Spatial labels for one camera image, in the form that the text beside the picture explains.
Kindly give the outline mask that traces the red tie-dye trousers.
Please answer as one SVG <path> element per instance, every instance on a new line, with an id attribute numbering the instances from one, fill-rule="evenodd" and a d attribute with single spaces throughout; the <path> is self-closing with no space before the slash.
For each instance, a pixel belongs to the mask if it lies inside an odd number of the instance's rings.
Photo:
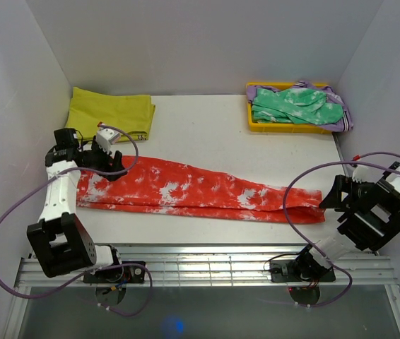
<path id="1" fill-rule="evenodd" d="M 76 197 L 82 208 L 295 224 L 324 222 L 321 201 L 318 190 L 287 191 L 153 157 L 140 157 L 114 182 L 83 172 Z"/>

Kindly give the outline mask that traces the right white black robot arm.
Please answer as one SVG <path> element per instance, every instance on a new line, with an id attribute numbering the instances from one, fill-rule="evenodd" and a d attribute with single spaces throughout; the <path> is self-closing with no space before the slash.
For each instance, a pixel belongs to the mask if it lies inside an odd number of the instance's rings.
<path id="1" fill-rule="evenodd" d="M 365 182 L 357 166 L 352 177 L 337 175 L 331 191 L 319 204 L 340 212 L 335 233 L 315 246 L 306 246 L 293 261 L 295 276 L 320 281 L 333 271 L 343 255 L 360 250 L 377 251 L 400 233 L 400 162 L 377 182 Z"/>

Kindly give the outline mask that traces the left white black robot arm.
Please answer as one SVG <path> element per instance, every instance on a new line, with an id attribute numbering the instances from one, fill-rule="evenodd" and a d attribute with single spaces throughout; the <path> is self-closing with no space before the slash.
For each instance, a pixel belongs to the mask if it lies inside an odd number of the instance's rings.
<path id="1" fill-rule="evenodd" d="M 99 268 L 108 282 L 118 281 L 124 273 L 117 250 L 110 245 L 96 245 L 76 215 L 80 168 L 102 172 L 102 178 L 113 182 L 124 171 L 122 154 L 111 152 L 120 138 L 114 129 L 100 128 L 93 137 L 91 149 L 84 150 L 77 131 L 63 128 L 54 132 L 56 145 L 45 156 L 50 180 L 45 204 L 37 223 L 28 226 L 27 238 L 44 274 L 53 278 L 75 270 Z"/>

